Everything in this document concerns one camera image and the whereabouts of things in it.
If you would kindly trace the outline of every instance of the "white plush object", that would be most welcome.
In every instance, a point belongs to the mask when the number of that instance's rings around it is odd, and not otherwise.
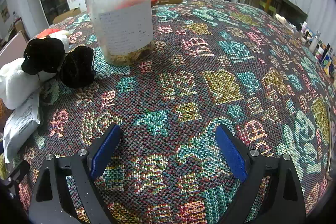
[[[50,35],[63,42],[65,52],[69,51],[68,36],[70,36],[68,31],[59,31]],[[29,75],[21,68],[24,60],[24,58],[18,58],[0,69],[0,98],[8,109],[16,109],[22,105],[32,92],[42,86],[43,82],[56,75],[45,71],[39,72],[38,75]]]

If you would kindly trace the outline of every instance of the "white door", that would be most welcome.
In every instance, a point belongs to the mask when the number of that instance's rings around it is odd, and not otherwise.
[[[27,2],[38,33],[49,28],[49,24],[45,19],[40,0],[27,0]]]

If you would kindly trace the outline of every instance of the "stuffed toy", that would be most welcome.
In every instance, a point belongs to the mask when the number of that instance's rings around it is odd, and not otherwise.
[[[42,84],[59,76],[70,88],[93,82],[93,49],[78,46],[69,52],[68,31],[47,29],[29,41],[23,58],[0,69],[0,98],[8,109],[16,109]]]

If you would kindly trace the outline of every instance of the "black plush ear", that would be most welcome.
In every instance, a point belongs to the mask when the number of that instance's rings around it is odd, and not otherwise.
[[[32,39],[29,41],[21,68],[24,72],[35,75],[40,71],[57,73],[57,68],[64,58],[65,50],[61,40],[53,37]]]
[[[90,85],[95,79],[94,52],[86,46],[78,46],[65,57],[60,79],[66,86],[76,89]]]

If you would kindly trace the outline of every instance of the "white label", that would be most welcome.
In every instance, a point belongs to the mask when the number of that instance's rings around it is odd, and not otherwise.
[[[151,2],[99,14],[109,52],[124,55],[146,46],[153,40]]]

